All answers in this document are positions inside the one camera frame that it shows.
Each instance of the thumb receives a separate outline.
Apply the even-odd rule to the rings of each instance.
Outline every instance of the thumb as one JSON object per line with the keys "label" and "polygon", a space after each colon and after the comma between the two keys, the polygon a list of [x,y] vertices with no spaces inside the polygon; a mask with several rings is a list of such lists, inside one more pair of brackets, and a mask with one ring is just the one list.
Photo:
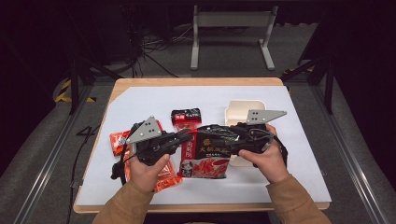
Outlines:
{"label": "thumb", "polygon": [[155,170],[159,173],[163,169],[163,167],[165,167],[165,165],[169,162],[169,159],[169,154],[163,155],[157,162],[155,162]]}
{"label": "thumb", "polygon": [[257,162],[260,161],[260,158],[257,157],[257,153],[247,151],[244,149],[240,150],[238,155],[247,161],[251,161],[254,164],[257,164]]}

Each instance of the hand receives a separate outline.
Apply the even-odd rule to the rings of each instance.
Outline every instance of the hand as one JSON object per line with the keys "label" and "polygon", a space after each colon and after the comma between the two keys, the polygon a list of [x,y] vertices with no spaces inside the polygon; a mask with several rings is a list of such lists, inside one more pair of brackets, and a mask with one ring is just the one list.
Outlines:
{"label": "hand", "polygon": [[151,192],[154,190],[158,181],[158,174],[169,162],[169,154],[163,155],[154,165],[147,166],[140,162],[137,157],[130,159],[131,180],[144,191]]}
{"label": "hand", "polygon": [[[266,126],[270,133],[276,135],[274,126],[269,124]],[[279,182],[290,175],[283,162],[282,154],[280,153],[280,145],[275,140],[271,146],[261,154],[242,149],[239,151],[239,156],[256,164],[271,184]]]}

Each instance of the red food package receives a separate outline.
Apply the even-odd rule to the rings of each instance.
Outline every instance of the red food package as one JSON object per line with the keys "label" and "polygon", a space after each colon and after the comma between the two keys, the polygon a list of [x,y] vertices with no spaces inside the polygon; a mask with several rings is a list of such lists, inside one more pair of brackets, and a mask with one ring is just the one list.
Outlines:
{"label": "red food package", "polygon": [[130,132],[131,131],[110,134],[110,143],[111,143],[111,148],[113,150],[114,156],[119,156],[121,154],[123,145],[125,144],[126,138],[128,137]]}
{"label": "red food package", "polygon": [[[129,158],[130,151],[125,152],[125,161]],[[131,179],[131,165],[129,161],[125,162],[125,179],[128,182]],[[169,160],[168,164],[163,167],[161,172],[158,174],[157,185],[154,188],[154,192],[160,192],[163,189],[167,189],[180,184],[183,181],[182,177],[178,176],[175,172],[172,161]]]}
{"label": "red food package", "polygon": [[237,134],[221,126],[204,126],[192,131],[194,137],[181,146],[181,161],[177,175],[182,177],[213,178],[226,177],[231,152],[226,147],[213,147],[211,139],[235,140]]}
{"label": "red food package", "polygon": [[196,129],[202,123],[199,108],[172,110],[171,119],[178,132],[183,129]]}

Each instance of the sleeve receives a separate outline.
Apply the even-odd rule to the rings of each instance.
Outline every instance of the sleeve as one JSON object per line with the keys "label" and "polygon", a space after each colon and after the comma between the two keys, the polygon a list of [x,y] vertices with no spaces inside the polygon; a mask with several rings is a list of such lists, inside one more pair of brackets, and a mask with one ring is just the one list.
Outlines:
{"label": "sleeve", "polygon": [[141,224],[145,220],[153,195],[153,192],[143,191],[129,181],[107,201],[93,223]]}
{"label": "sleeve", "polygon": [[292,175],[267,188],[275,212],[283,224],[331,223]]}

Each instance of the person's left hand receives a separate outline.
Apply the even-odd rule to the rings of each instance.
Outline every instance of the person's left hand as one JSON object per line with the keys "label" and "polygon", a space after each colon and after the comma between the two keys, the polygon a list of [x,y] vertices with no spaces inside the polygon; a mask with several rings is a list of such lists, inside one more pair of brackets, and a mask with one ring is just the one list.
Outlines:
{"label": "person's left hand", "polygon": [[154,165],[147,166],[137,157],[130,159],[131,180],[144,191],[152,192],[158,181],[158,174],[170,159],[169,154],[163,155]]}

